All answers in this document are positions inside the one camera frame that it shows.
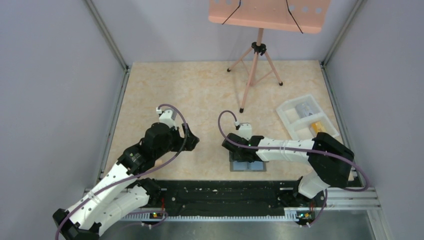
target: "table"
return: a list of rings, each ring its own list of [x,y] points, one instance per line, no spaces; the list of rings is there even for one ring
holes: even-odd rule
[[[148,175],[161,180],[297,180],[309,173],[310,166],[297,162],[273,161],[265,172],[231,172],[229,153],[221,144],[217,119],[223,110],[236,113],[240,122],[249,122],[254,135],[290,139],[275,109],[286,100],[312,94],[340,132],[330,97],[316,60],[275,61],[284,82],[279,87],[273,78],[252,87],[246,101],[246,111],[238,113],[246,86],[246,70],[242,64],[231,72],[227,61],[134,63],[122,101],[116,129],[105,167],[107,173],[116,159],[129,146],[137,143],[158,116],[155,108],[162,103],[176,106],[187,120],[191,131],[200,138],[192,152],[182,152],[168,166]],[[257,74],[262,76],[271,67],[258,62]],[[235,133],[233,119],[223,116],[225,133]],[[157,162],[167,161],[170,152]]]

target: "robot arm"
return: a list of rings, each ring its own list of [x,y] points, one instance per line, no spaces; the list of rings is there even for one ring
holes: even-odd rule
[[[90,199],[83,207],[69,217],[61,229],[67,240],[96,240],[115,222],[136,208],[155,204],[159,199],[161,188],[150,178],[137,180],[133,178],[144,173],[155,165],[155,161],[168,152],[192,151],[199,138],[193,135],[190,128],[183,126],[184,137],[180,136],[175,123],[177,113],[172,109],[157,110],[159,122],[153,123],[146,130],[144,137],[136,144],[128,147],[118,158],[107,175],[81,200],[68,209],[58,209],[53,214],[57,225],[61,224],[69,212],[80,203]],[[128,185],[136,182],[131,191],[115,199]],[[106,186],[116,184],[103,192],[95,193]]]
[[[315,138],[308,140],[275,140],[264,136],[252,135],[249,123],[242,123],[236,127],[238,135],[229,133],[227,138],[245,146],[274,147],[274,149],[246,149],[233,145],[224,140],[222,146],[229,150],[236,161],[288,161],[309,165],[313,171],[302,176],[296,184],[294,194],[297,193],[314,198],[319,192],[329,188],[346,188],[348,185],[351,166],[330,156],[286,150],[285,148],[302,148],[333,153],[352,161],[354,153],[325,132],[319,132]]]

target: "beige table surface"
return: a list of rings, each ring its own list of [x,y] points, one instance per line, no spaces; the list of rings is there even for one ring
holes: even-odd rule
[[[296,162],[273,161],[265,172],[231,172],[229,152],[221,144],[218,115],[223,110],[236,113],[240,122],[249,122],[254,135],[291,139],[276,113],[286,100],[312,94],[339,131],[330,97],[318,61],[275,61],[284,83],[279,86],[273,74],[249,90],[244,113],[239,107],[248,75],[242,64],[227,72],[230,62],[160,62],[134,63],[124,94],[105,172],[123,151],[137,143],[155,122],[155,108],[162,103],[176,106],[184,115],[191,131],[200,138],[192,152],[182,152],[168,166],[148,175],[161,180],[297,180],[309,173],[310,166]],[[259,61],[256,76],[271,68]],[[235,128],[232,117],[224,115],[226,134]],[[165,162],[170,152],[157,162]]]

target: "pink music stand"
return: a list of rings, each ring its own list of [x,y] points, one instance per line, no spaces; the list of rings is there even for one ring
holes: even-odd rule
[[[304,33],[317,34],[321,31],[324,24],[330,1],[288,0],[288,6]],[[262,43],[264,29],[299,32],[299,28],[292,16],[290,16],[285,0],[242,0],[241,6],[234,12],[238,6],[239,0],[209,0],[209,21],[217,24],[222,24],[226,21],[225,24],[259,28],[256,42],[253,42],[252,46],[227,69],[227,72],[230,72],[239,62],[242,62],[249,74],[243,101],[240,106],[240,113],[243,113],[250,86],[255,85],[272,72],[274,72],[278,84],[280,86],[283,85],[273,65],[273,61],[266,50],[266,45]],[[249,71],[243,58],[252,50],[254,50],[254,56]],[[259,80],[252,81],[256,75],[259,54],[261,56],[265,54],[272,70]]]

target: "black wire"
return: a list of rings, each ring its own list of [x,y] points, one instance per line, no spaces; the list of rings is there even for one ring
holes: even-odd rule
[[[302,29],[301,29],[301,27],[299,26],[298,22],[296,21],[295,17],[293,16],[292,11],[290,11],[290,8],[289,8],[289,2],[288,2],[288,0],[285,0],[285,4],[287,4],[287,10],[288,10],[288,13],[290,14],[291,18],[292,18],[292,19],[294,20],[294,22],[296,23],[296,25],[297,25],[297,27],[299,28],[300,32],[301,32],[302,34],[304,34],[304,32],[302,31]]]
[[[240,8],[241,5],[242,5],[242,0],[238,1],[238,7],[231,13],[230,16],[226,18],[226,20],[222,23],[222,25],[224,25],[226,21],[231,18],[231,16]]]

